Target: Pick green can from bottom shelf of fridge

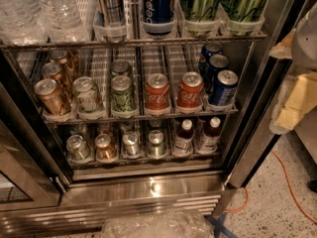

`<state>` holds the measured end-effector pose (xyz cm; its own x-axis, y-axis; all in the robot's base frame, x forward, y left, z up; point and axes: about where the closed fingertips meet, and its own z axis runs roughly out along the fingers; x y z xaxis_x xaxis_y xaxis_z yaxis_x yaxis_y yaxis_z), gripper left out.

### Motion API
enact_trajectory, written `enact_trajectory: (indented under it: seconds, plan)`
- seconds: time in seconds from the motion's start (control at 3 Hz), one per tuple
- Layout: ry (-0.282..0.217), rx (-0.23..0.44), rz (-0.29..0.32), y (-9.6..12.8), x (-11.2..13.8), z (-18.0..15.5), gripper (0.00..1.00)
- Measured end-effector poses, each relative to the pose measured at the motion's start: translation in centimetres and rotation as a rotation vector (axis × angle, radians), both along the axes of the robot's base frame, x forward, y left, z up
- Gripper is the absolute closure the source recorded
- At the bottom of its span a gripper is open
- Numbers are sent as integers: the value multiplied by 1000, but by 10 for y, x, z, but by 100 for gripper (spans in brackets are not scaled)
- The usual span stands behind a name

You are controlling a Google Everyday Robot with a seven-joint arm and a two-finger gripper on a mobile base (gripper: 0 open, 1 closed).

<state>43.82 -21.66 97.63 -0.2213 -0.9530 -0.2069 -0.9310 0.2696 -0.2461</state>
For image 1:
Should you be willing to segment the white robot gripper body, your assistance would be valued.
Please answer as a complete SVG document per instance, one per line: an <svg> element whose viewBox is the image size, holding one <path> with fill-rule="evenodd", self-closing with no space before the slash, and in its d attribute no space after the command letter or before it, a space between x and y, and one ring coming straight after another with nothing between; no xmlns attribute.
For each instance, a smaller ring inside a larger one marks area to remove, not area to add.
<svg viewBox="0 0 317 238"><path fill-rule="evenodd" d="M317 2L297 25L291 55L295 64L317 69Z"/></svg>

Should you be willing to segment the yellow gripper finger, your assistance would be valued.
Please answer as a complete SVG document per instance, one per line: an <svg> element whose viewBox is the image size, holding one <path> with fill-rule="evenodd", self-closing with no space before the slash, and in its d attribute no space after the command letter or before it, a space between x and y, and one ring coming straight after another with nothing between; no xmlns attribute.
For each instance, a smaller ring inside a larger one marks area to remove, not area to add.
<svg viewBox="0 0 317 238"><path fill-rule="evenodd" d="M277 135L286 134L316 106L317 72L289 75L282 83L271 113L270 131Z"/></svg>
<svg viewBox="0 0 317 238"><path fill-rule="evenodd" d="M269 55L278 60L292 59L291 45L295 29L292 29L277 45L275 45L270 51Z"/></svg>

